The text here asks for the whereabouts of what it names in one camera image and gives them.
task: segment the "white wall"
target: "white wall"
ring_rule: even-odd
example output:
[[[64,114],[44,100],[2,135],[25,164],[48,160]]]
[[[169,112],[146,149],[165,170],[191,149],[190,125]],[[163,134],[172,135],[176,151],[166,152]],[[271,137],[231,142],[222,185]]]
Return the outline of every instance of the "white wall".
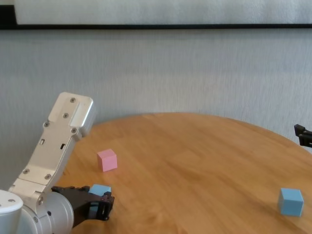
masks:
[[[0,31],[0,187],[25,166],[62,91],[93,97],[97,122],[208,113],[297,141],[295,123],[312,128],[311,38],[308,29]]]

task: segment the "wooden table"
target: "wooden table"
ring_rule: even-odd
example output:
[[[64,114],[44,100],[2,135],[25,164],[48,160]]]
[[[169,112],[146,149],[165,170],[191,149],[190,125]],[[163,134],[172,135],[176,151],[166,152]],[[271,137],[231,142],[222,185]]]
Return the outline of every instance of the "wooden table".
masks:
[[[118,168],[103,173],[96,153],[109,148]],[[58,185],[94,183],[112,187],[111,218],[85,221],[73,234],[312,232],[312,156],[280,135],[228,118],[157,114],[94,126]],[[279,214],[282,187],[301,190],[301,218]]]

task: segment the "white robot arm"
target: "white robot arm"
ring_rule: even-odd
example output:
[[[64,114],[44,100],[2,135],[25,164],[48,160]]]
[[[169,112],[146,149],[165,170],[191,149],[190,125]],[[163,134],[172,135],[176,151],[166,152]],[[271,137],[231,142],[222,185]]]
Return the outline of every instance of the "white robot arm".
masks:
[[[53,187],[95,115],[90,97],[59,95],[29,163],[9,191],[0,191],[1,234],[68,234],[86,219],[108,220],[114,202],[110,193],[96,196],[87,186]],[[92,214],[94,204],[98,210]]]

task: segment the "black frame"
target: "black frame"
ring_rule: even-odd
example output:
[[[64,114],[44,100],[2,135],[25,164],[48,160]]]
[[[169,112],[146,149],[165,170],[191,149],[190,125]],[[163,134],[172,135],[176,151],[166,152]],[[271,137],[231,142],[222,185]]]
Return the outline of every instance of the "black frame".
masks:
[[[13,5],[0,6],[0,30],[39,29],[264,29],[264,28],[312,28],[312,24],[166,24],[166,25],[18,25]]]

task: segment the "light blue cube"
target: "light blue cube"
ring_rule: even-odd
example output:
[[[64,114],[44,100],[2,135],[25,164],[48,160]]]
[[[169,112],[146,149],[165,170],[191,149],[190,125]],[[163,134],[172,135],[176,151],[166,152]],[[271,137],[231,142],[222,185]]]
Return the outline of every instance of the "light blue cube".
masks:
[[[282,188],[279,194],[278,207],[282,215],[300,217],[303,210],[303,197],[298,189]]]
[[[94,184],[90,190],[89,193],[98,195],[98,196],[103,196],[105,192],[111,192],[111,187],[105,186],[105,185],[100,185],[100,184]],[[94,206],[90,208],[91,211],[98,211],[98,207]]]

